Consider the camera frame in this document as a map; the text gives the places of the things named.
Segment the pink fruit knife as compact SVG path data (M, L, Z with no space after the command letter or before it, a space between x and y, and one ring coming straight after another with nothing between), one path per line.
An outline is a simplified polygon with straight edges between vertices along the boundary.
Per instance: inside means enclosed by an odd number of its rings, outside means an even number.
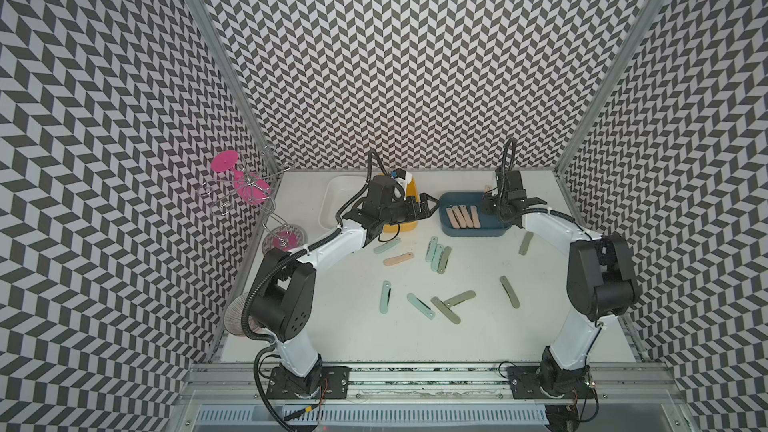
M447 207L445 209L445 212L446 212L446 216L448 217L449 222L450 222L452 228L453 229L460 229L461 226L459 225L459 223L458 223L458 221L457 221L457 219L456 219L456 217L454 215L454 212L453 212L452 208L451 207Z
M478 212L477 206L475 206L475 205L470 206L470 212L471 212L473 227L476 228L476 229L481 228L481 222L480 222L480 217L479 217L479 212Z
M458 206L453 206L451 208L453 216L456 219L457 227L461 229L465 229L468 227L467 221L465 220L464 214L461 212L461 209Z
M407 262L409 260L412 260L413 258L414 258L414 254L412 252L407 252L394 257L389 257L384 259L383 265L387 267L392 267L392 266Z
M463 217L464 217L464 219L465 219L465 221L467 223L467 227L468 228L474 228L473 220L471 218L470 212L467 209L466 205L463 205L463 204L460 205L460 210L461 210L461 212L463 214Z

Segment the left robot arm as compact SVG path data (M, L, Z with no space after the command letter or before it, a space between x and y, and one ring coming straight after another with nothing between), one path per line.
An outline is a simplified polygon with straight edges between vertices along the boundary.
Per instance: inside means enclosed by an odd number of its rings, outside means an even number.
M264 255L245 295L240 326L247 338L266 341L279 354L278 371L297 395L311 396L321 387L322 358L304 333L316 279L378 239L386 226L425 220L438 211L437 198L407 194L411 182L410 173L387 170L371 150L365 182L337 209L331 232L289 252L273 248Z

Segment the yellow storage box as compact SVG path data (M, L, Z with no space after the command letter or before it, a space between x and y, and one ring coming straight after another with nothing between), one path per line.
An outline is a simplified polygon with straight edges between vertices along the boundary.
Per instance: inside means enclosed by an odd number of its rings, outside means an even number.
M396 181L404 186L405 188L405 195L407 197L413 197L416 202L419 201L418 198L418 188L416 186L415 180L413 178L413 174L411 172L405 171L403 173L403 178L400 178L399 176L396 177ZM395 234L397 231L400 231L401 233L405 233L408 231L411 231L415 229L417 226L417 223L415 221L413 222L406 222L399 225L385 225L383 227L383 233L384 234Z

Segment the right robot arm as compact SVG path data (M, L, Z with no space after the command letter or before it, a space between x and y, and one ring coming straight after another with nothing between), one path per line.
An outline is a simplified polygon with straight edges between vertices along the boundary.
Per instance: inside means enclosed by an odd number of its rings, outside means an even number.
M536 374L549 397L561 397L589 376L588 358L609 317L623 315L640 296L627 241L601 235L571 215L530 197L512 165L517 140L504 142L494 170L496 187L484 194L484 207L504 224L542 238L567 259L565 290L570 310L554 342L547 346Z

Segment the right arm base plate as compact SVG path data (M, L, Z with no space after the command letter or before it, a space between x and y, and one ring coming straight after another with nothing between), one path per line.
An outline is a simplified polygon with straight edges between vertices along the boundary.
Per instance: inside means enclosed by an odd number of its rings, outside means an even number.
M592 399L587 368L561 370L550 364L507 366L504 369L515 399Z

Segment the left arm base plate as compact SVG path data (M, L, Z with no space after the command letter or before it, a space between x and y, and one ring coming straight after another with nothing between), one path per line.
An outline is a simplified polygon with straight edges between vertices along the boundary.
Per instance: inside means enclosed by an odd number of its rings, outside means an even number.
M345 399L350 384L349 367L316 365L307 376L299 377L283 365L272 369L266 396L269 399L319 400Z

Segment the dark teal storage box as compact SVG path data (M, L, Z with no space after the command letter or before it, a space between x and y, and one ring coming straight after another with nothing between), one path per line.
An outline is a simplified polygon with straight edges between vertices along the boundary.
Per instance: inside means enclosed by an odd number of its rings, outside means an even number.
M478 208L481 228L453 229L445 209L447 207L466 205L470 212L470 206L475 205ZM442 232L449 237L500 237L511 228L509 223L502 222L499 218L483 213L483 192L481 191L454 191L444 193L439 198L439 219Z

